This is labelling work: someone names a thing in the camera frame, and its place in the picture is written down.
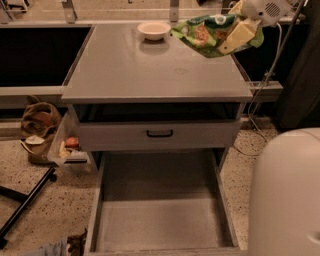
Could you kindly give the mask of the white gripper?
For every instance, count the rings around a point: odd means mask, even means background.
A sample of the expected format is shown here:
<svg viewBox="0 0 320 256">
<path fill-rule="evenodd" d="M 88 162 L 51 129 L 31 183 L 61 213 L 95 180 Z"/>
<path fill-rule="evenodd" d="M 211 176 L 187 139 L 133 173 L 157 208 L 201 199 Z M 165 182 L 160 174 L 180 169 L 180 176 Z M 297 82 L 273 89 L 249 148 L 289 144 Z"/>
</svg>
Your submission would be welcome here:
<svg viewBox="0 0 320 256">
<path fill-rule="evenodd" d="M 295 0 L 239 0 L 229 14 L 244 14 L 250 19 L 238 22 L 218 50 L 226 55 L 242 47 L 255 37 L 260 23 L 264 26 L 275 25 L 294 5 Z"/>
</svg>

